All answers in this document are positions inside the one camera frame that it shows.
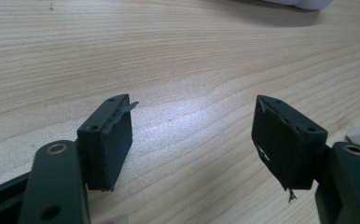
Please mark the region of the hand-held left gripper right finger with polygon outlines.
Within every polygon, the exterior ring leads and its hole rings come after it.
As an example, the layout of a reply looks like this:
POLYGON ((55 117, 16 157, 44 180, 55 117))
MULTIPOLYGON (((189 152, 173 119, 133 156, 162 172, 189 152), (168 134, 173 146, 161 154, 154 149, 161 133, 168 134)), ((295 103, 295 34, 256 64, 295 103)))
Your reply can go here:
POLYGON ((296 198, 296 189, 310 189, 325 177, 327 130, 282 100, 258 95, 252 140, 259 158, 296 198))

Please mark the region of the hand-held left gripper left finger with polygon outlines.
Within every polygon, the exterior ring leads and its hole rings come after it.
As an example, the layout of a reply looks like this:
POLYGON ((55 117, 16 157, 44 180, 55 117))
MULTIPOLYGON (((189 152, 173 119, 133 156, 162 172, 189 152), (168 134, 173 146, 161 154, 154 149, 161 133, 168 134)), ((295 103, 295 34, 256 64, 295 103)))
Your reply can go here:
POLYGON ((131 111, 136 105, 128 94, 113 96, 78 128, 76 144, 88 189, 114 189, 132 146, 131 111))

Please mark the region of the white object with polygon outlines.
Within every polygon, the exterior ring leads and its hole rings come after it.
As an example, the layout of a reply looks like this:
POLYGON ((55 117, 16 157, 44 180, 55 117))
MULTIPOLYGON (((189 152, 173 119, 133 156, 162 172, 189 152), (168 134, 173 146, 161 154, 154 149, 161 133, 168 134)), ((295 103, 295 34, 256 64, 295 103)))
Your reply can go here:
POLYGON ((333 0, 263 0, 285 6, 298 7, 306 10, 321 10, 328 7, 333 0))

